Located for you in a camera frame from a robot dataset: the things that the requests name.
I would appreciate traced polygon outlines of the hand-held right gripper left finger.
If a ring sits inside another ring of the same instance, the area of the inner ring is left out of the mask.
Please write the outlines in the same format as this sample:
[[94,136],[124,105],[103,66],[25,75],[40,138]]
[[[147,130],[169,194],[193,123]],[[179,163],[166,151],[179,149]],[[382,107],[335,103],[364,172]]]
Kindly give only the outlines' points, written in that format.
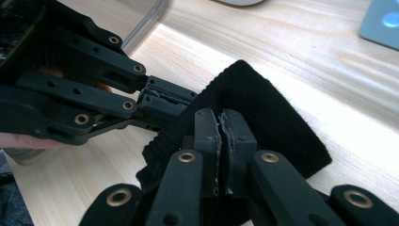
[[221,137],[215,114],[209,107],[195,113],[194,147],[197,152],[202,154],[203,158],[203,196],[217,196]]

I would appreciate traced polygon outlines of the black sock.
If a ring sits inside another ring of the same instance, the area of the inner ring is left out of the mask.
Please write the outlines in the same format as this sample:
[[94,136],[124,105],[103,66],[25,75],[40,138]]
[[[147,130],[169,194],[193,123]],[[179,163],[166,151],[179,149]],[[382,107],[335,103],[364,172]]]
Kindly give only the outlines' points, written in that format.
[[205,107],[217,115],[224,108],[241,113],[261,148],[283,154],[304,178],[331,162],[325,145],[269,80],[238,60],[145,147],[147,166],[136,178],[150,197],[143,201],[145,215],[136,225],[147,223],[168,160],[181,149],[183,137],[194,133],[195,113]]

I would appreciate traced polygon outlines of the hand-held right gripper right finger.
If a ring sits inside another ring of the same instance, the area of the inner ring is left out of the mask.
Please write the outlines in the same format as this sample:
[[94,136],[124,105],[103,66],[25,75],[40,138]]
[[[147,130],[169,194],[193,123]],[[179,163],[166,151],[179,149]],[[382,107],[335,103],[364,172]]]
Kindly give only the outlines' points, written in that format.
[[257,140],[243,115],[235,110],[223,110],[221,125],[227,141],[223,151],[225,194],[246,196],[248,164],[257,150]]

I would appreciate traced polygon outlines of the blue perforated plastic basket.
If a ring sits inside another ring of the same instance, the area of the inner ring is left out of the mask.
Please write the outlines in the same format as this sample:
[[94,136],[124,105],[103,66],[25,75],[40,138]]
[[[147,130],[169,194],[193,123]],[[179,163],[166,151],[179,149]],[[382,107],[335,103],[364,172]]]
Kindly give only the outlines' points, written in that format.
[[399,51],[399,0],[372,0],[359,27],[359,35]]

